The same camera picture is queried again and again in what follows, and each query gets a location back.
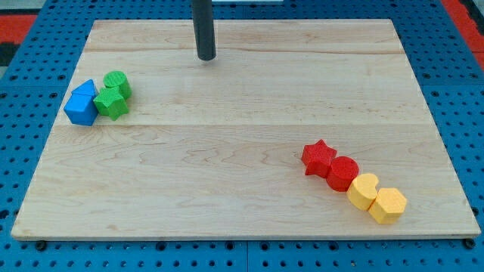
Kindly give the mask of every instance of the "plastic toy block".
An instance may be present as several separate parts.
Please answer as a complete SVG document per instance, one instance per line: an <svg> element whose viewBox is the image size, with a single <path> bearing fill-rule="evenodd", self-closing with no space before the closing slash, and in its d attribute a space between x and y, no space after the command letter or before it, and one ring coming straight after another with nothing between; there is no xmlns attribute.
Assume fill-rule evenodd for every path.
<svg viewBox="0 0 484 272"><path fill-rule="evenodd" d="M119 93L128 99L131 96L131 87L129 86L126 75L121 71L111 71L104 76L104 85L106 88L119 87Z"/></svg>
<svg viewBox="0 0 484 272"><path fill-rule="evenodd" d="M378 224L393 224L405 211L407 199L396 188L381 188L368 209Z"/></svg>
<svg viewBox="0 0 484 272"><path fill-rule="evenodd" d="M306 165L306 175L318 175L326 178L330 170L331 160L336 156L337 151L323 140L316 144L305 145L302 151L301 160Z"/></svg>
<svg viewBox="0 0 484 272"><path fill-rule="evenodd" d="M69 100L64 106L64 112L70 122L76 125L92 125L98 116L98 110L94 105L96 87L92 80L80 85L72 91Z"/></svg>
<svg viewBox="0 0 484 272"><path fill-rule="evenodd" d="M346 195L349 201L358 209L367 211L377 198L378 177L367 173L356 177L349 185Z"/></svg>
<svg viewBox="0 0 484 272"><path fill-rule="evenodd" d="M95 97L96 96L96 86L94 85L94 81L89 79L88 81L82 83L79 87L72 91L72 94L81 94L81 95L88 95Z"/></svg>
<svg viewBox="0 0 484 272"><path fill-rule="evenodd" d="M340 156L331 162L326 182L331 189L346 192L351 182L358 176L358 164L347 156Z"/></svg>
<svg viewBox="0 0 484 272"><path fill-rule="evenodd" d="M102 88L94 99L94 104L98 108L99 114L109 116L113 121L129 112L124 97L119 93L119 87Z"/></svg>

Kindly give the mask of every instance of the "red cylinder block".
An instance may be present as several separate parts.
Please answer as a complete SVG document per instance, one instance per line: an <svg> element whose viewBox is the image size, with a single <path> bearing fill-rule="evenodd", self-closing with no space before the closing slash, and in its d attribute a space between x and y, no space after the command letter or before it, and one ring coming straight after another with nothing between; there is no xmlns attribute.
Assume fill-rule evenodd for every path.
<svg viewBox="0 0 484 272"><path fill-rule="evenodd" d="M346 192L353 179L358 176L359 171L354 159L339 156L331 162L330 171L326 177L327 185L335 191Z"/></svg>

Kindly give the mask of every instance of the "black cylindrical rod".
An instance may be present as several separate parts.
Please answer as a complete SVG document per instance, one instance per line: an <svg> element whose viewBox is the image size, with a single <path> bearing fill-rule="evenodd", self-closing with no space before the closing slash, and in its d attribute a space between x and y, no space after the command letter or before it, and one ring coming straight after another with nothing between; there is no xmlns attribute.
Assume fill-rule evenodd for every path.
<svg viewBox="0 0 484 272"><path fill-rule="evenodd" d="M192 0L191 13L198 57L201 60L212 60L216 55L212 0Z"/></svg>

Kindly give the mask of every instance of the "red block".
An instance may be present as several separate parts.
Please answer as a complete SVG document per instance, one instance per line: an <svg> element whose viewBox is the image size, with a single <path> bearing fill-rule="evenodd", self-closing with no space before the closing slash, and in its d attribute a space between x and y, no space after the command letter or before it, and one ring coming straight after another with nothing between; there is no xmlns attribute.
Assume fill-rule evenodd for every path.
<svg viewBox="0 0 484 272"><path fill-rule="evenodd" d="M301 160L306 165L306 175L318 175L326 178L331 160L334 159L336 153L337 151L327 146L323 140L304 146Z"/></svg>
<svg viewBox="0 0 484 272"><path fill-rule="evenodd" d="M352 158L337 157L331 162L330 171L326 177L327 185L335 191L346 192L359 171L358 164Z"/></svg>

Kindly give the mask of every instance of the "red star-shaped block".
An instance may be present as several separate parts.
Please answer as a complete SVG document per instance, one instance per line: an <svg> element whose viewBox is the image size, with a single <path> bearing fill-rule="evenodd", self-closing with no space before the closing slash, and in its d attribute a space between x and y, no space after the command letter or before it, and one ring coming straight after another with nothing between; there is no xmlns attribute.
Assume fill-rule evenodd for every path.
<svg viewBox="0 0 484 272"><path fill-rule="evenodd" d="M306 175L326 178L336 153L337 151L327 146L323 140L319 140L316 144L305 145L301 160L306 165Z"/></svg>

